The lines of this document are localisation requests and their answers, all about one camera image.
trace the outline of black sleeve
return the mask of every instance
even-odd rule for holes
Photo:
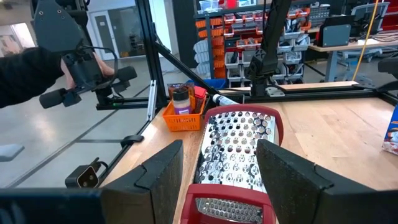
[[[39,96],[63,75],[61,56],[34,47],[0,58],[0,108]]]

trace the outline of black jar lid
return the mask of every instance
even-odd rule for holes
[[[173,100],[182,101],[189,99],[189,92],[187,88],[178,88],[173,90]]]

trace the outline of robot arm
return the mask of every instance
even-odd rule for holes
[[[128,80],[137,77],[132,67],[127,68],[127,75],[119,77],[117,63],[113,78],[102,76],[93,54],[96,47],[91,46],[86,29],[87,5],[83,0],[32,0],[31,8],[38,45],[50,52],[60,53],[76,83],[76,88],[55,90],[40,96],[44,108],[60,103],[74,105],[81,100],[79,94],[86,91],[95,91],[106,98],[112,94],[112,87],[117,87],[117,92],[123,91],[128,86]]]
[[[270,77],[278,65],[277,46],[291,3],[292,0],[273,0],[271,3],[267,25],[262,32],[261,48],[256,51],[250,66],[245,70],[246,78],[252,82],[252,96],[266,95]]]

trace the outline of desk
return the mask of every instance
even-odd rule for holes
[[[317,85],[334,86],[336,83],[291,86],[315,88]],[[398,189],[398,157],[381,149],[394,109],[390,104],[379,98],[360,98],[260,105],[274,108],[281,114],[284,123],[282,147],[374,189]],[[183,177],[174,216],[174,223],[179,223],[185,194],[195,174],[203,133],[170,132],[162,118],[163,111],[142,133],[145,140],[132,145],[102,186],[129,172],[176,139],[183,139]]]
[[[390,35],[396,36],[391,37],[393,39],[396,39],[398,37],[398,33],[391,33]],[[325,82],[333,82],[335,81],[335,74],[336,74],[336,67],[337,67],[337,51],[347,51],[347,50],[361,50],[363,48],[363,45],[365,43],[365,40],[359,40],[355,43],[349,43],[346,46],[338,46],[338,47],[319,47],[315,45],[310,45],[308,48],[312,50],[316,50],[317,52],[329,52],[329,58],[328,58],[328,65],[326,68],[326,76],[325,76]],[[376,47],[387,47],[387,46],[393,46],[393,45],[398,45],[398,40],[392,41],[392,42],[380,42],[378,40],[374,39],[369,39],[368,43],[366,44],[366,48],[376,48]]]

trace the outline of gray floor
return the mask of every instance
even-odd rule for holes
[[[176,72],[175,67],[161,59],[164,82],[179,83],[189,78]],[[132,65],[138,77],[131,80],[125,97],[137,95],[149,84],[146,58],[124,59],[120,67]],[[326,63],[313,64],[325,73]],[[377,60],[363,63],[360,72],[377,85],[393,81],[392,75],[377,72]],[[319,82],[322,77],[306,68],[305,81]],[[63,88],[60,78],[53,90]],[[149,89],[137,96],[148,96]],[[96,111],[96,98],[85,93],[83,101],[69,108],[56,106],[43,109],[37,98],[20,105],[0,110],[0,145],[18,143],[25,145],[11,162],[0,162],[0,187],[64,187],[64,180],[78,165],[90,163],[99,157],[110,162],[121,150],[115,143],[90,143],[91,140],[115,140],[135,134],[145,123],[145,109]]]

